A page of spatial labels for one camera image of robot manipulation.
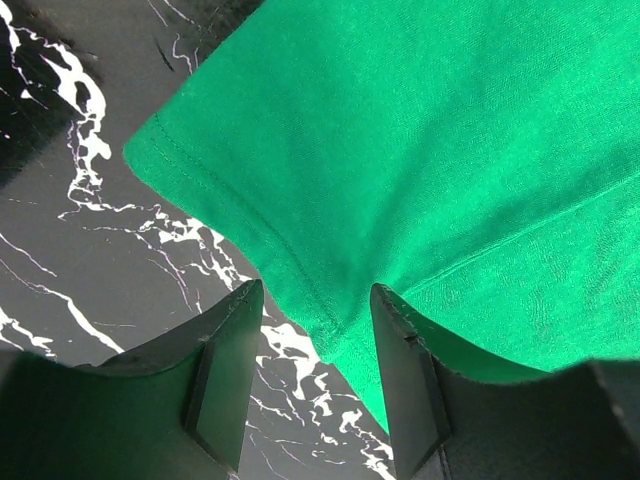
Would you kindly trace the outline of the green t shirt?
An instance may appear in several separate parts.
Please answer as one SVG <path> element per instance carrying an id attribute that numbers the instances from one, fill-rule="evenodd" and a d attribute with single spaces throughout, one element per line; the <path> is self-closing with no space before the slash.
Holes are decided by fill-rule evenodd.
<path id="1" fill-rule="evenodd" d="M 376 283 L 539 370 L 639 354 L 635 1 L 267 1 L 124 157 L 380 424 Z"/>

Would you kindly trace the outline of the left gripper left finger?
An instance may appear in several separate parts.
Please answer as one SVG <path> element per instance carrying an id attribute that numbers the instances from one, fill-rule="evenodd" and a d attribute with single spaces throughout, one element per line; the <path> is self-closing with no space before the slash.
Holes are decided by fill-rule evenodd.
<path id="1" fill-rule="evenodd" d="M 98 366 L 1 355 L 5 479 L 227 479 L 237 473 L 264 288 Z"/>

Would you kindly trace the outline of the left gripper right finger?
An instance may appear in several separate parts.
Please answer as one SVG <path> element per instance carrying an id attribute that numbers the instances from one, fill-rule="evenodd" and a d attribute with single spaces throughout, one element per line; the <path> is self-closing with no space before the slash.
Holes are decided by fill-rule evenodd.
<path id="1" fill-rule="evenodd" d="M 385 285 L 370 307 L 401 479 L 635 479 L 639 365 L 547 374 L 483 350 Z"/>

